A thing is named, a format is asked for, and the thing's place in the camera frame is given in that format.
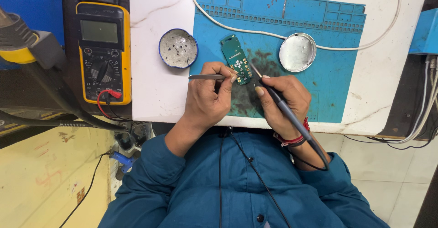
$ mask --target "person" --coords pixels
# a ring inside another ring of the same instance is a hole
[[[100,228],[389,227],[351,183],[339,155],[321,147],[330,169],[316,170],[304,161],[317,168],[324,164],[302,142],[289,147],[295,155],[291,161],[281,144],[301,135],[264,87],[255,90],[266,122],[278,138],[243,129],[228,129],[228,136],[206,133],[230,111],[231,87],[237,78],[223,63],[203,65],[201,74],[217,73],[226,78],[189,82],[183,116],[169,133],[145,142],[141,158],[124,175]],[[297,78],[264,76],[263,82],[281,91],[305,122],[311,96]],[[217,92],[215,85],[220,85]]]

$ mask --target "yellow multimeter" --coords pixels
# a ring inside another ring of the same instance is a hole
[[[122,96],[109,96],[110,105],[128,104],[131,102],[128,11],[117,5],[80,2],[76,5],[76,16],[85,101],[97,104],[101,91],[113,90]]]

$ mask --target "shirt button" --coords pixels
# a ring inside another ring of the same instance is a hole
[[[265,219],[265,217],[263,217],[263,215],[261,215],[261,214],[259,214],[259,215],[257,215],[257,221],[258,222],[263,222],[263,220]]]

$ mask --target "soldering iron handle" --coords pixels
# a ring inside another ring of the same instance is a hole
[[[263,87],[266,88],[268,93],[271,95],[274,102],[278,105],[279,102],[283,101],[283,99],[280,97],[281,92],[276,90],[274,87],[266,85],[261,78],[258,80],[258,82],[263,85]]]
[[[261,79],[259,79],[259,83],[266,88],[268,93],[271,95],[274,102],[283,112],[283,114],[292,122],[292,124],[297,128],[301,135],[303,135],[304,139],[310,144],[310,146],[315,150],[315,152],[319,155],[324,166],[326,167],[326,171],[329,170],[329,163],[324,155],[324,153],[319,148],[318,144],[315,142],[313,137],[310,135],[309,131],[304,128],[304,125],[301,121],[298,120],[297,116],[293,113],[292,109],[288,106],[288,104],[281,98],[281,92],[276,90],[274,87],[266,85]]]
[[[298,120],[297,116],[293,113],[292,109],[289,108],[287,103],[284,100],[281,100],[277,103],[280,110],[283,112],[283,114],[292,122],[292,124],[297,128],[297,130],[303,135],[304,139],[310,144],[310,146],[315,150],[315,152],[318,154],[318,156],[321,158],[322,162],[324,163],[324,166],[326,167],[326,171],[329,170],[329,163],[327,162],[326,156],[322,152],[319,145],[315,142],[313,137],[310,135],[309,131],[304,128],[304,125],[301,121]]]

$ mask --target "metal tin lid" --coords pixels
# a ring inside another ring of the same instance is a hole
[[[171,29],[161,37],[158,51],[168,66],[187,68],[198,57],[198,43],[187,31]]]
[[[316,56],[316,43],[310,35],[290,35],[280,47],[280,63],[286,70],[297,73],[308,68]]]

